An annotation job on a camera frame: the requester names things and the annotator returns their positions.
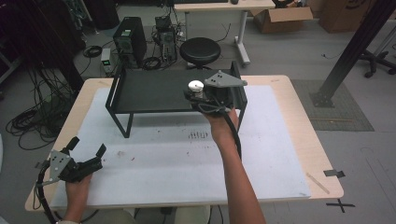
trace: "black metal stand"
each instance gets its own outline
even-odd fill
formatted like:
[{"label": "black metal stand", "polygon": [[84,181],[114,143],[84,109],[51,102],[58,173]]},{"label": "black metal stand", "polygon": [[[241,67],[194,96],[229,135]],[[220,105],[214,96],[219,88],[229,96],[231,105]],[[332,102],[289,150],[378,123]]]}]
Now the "black metal stand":
[{"label": "black metal stand", "polygon": [[329,76],[319,91],[311,94],[311,100],[316,107],[333,106],[332,97],[335,91],[347,77],[361,54],[373,41],[379,30],[396,8],[394,0],[377,0],[369,14],[346,46],[340,59],[335,64]]},{"label": "black metal stand", "polygon": [[382,41],[382,43],[374,53],[365,50],[363,54],[359,57],[360,60],[366,60],[370,63],[370,72],[364,74],[365,77],[367,78],[372,77],[373,74],[376,72],[376,66],[378,64],[382,64],[388,67],[389,68],[388,73],[390,75],[396,74],[396,64],[390,63],[387,60],[385,60],[385,57],[388,55],[388,52],[384,51],[384,49],[387,47],[387,45],[393,39],[394,36],[396,36],[396,26],[388,34],[388,36],[384,39],[384,41]]},{"label": "black metal stand", "polygon": [[[236,62],[232,63],[230,69],[221,71],[241,78]],[[106,109],[122,135],[128,138],[131,134],[134,114],[194,111],[190,102],[185,99],[183,91],[188,88],[191,81],[204,82],[206,78],[216,73],[217,71],[214,70],[132,71],[120,67],[106,101]],[[248,98],[243,87],[232,87],[231,93],[235,108],[240,110],[239,124],[241,124]],[[118,114],[129,116],[126,129],[120,123]]]}]

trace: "chair wheel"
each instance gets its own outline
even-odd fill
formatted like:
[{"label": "chair wheel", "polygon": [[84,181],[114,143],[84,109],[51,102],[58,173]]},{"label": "chair wheel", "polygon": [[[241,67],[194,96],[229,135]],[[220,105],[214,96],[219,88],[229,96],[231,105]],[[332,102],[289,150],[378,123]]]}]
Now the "chair wheel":
[{"label": "chair wheel", "polygon": [[390,69],[388,70],[388,74],[390,74],[390,75],[395,75],[395,74],[396,74],[396,70],[393,69],[393,68],[390,68]]},{"label": "chair wheel", "polygon": [[365,77],[369,78],[373,76],[372,72],[366,72],[366,74],[364,74]]}]

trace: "gray floor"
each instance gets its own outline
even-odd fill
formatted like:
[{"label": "gray floor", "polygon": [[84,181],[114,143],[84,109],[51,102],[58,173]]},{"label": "gray floor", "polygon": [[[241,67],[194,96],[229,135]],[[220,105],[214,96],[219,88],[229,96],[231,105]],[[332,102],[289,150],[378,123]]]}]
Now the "gray floor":
[{"label": "gray floor", "polygon": [[[120,18],[126,15],[141,16],[149,38],[153,18],[161,16],[161,10],[152,8],[120,7]],[[396,25],[389,21],[370,45],[375,50],[390,30]],[[191,35],[204,35],[220,39],[225,35],[224,26],[211,24],[208,28],[196,24]],[[212,68],[227,68],[232,60],[240,62],[233,37],[238,25],[232,23],[227,38],[220,42],[222,55],[211,64]],[[111,40],[114,30],[101,31],[99,35],[87,32],[87,45],[102,46]],[[346,47],[353,33],[328,34],[318,21],[306,21],[304,28],[295,33],[263,35],[258,32],[252,20],[247,21],[245,46],[251,60],[246,68],[240,68],[243,75],[287,75],[292,79],[324,80],[330,74],[339,55]],[[391,46],[388,59],[396,62]],[[322,56],[335,57],[326,59]],[[82,71],[88,59],[77,55],[75,64]],[[184,69],[185,62],[178,62],[170,69]],[[326,153],[336,170],[345,172],[340,179],[345,191],[342,203],[354,204],[345,207],[345,213],[337,200],[318,200],[308,202],[266,203],[262,205],[268,223],[394,223],[396,220],[396,77],[387,74],[380,66],[377,73],[367,79],[367,62],[357,62],[345,80],[345,85],[367,119],[373,125],[374,132],[317,132]],[[84,77],[103,77],[99,58],[92,59]],[[34,105],[33,84],[20,68],[1,86],[5,99],[0,102],[0,130],[4,143],[4,161],[0,174],[0,216],[9,223],[46,223],[42,213],[26,212],[24,203],[36,180],[38,161],[47,158],[51,146],[39,150],[25,151],[18,147],[18,138],[5,131],[6,124],[26,108]],[[38,146],[42,142],[37,135],[31,134],[23,139],[26,146]],[[229,223],[226,206],[221,207],[224,223]],[[172,223],[173,216],[165,223]],[[162,223],[159,209],[142,209],[137,218],[139,223]],[[220,223],[219,209],[213,209],[211,223]]]}]

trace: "cardboard box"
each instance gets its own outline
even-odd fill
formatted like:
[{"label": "cardboard box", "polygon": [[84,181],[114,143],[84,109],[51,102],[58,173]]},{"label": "cardboard box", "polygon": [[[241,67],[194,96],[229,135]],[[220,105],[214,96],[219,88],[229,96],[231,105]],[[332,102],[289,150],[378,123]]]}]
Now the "cardboard box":
[{"label": "cardboard box", "polygon": [[303,21],[313,20],[310,7],[288,7],[251,11],[254,23],[264,34],[298,31]]},{"label": "cardboard box", "polygon": [[329,33],[358,30],[375,0],[331,0],[326,1],[319,24]]},{"label": "cardboard box", "polygon": [[326,5],[327,1],[328,0],[308,0],[306,2],[306,5],[311,7],[312,15],[314,16],[314,18],[320,18],[320,15],[324,10],[324,6]]}]

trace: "white board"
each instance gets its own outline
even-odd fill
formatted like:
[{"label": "white board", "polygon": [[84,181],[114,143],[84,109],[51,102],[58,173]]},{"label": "white board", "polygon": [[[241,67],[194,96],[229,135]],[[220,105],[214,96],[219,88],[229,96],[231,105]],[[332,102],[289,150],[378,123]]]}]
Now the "white board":
[{"label": "white board", "polygon": [[[239,136],[243,163],[261,201],[308,198],[301,165],[270,86],[247,86]],[[99,89],[78,132],[75,161],[92,158],[104,143],[104,168],[93,176],[88,205],[120,206],[227,201],[221,156],[198,112],[135,114],[124,138]],[[127,117],[119,116],[126,125]],[[64,183],[51,202],[65,207]]]}]

